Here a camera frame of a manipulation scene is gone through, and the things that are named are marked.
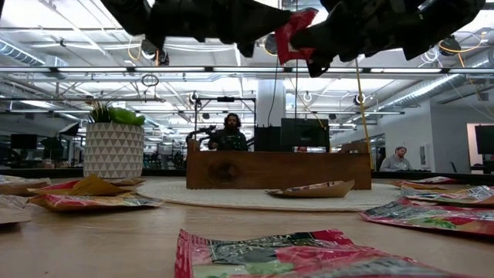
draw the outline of white geometric planter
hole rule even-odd
[[[129,124],[89,124],[84,151],[84,177],[140,177],[144,155],[144,129]]]

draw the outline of seated man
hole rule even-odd
[[[247,140],[240,132],[242,126],[237,114],[230,113],[225,118],[225,129],[216,131],[215,136],[208,142],[210,150],[218,151],[247,151]]]
[[[380,171],[412,171],[410,162],[404,155],[407,153],[406,147],[397,147],[394,155],[384,159]]]

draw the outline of wooden stand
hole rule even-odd
[[[368,153],[200,151],[197,141],[188,142],[189,189],[286,189],[349,180],[354,189],[371,189]]]

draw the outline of table surface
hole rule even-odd
[[[477,276],[494,273],[492,242],[365,222],[352,212],[261,212],[173,204],[90,215],[48,212],[31,204],[27,209],[31,222],[0,227],[0,277],[172,278],[180,228],[228,240],[340,229],[357,245],[443,270]]]

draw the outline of white rug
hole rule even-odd
[[[137,192],[183,205],[302,212],[359,212],[400,197],[399,188],[382,184],[372,184],[372,190],[352,190],[345,198],[277,198],[255,189],[186,189],[185,181],[154,181]]]

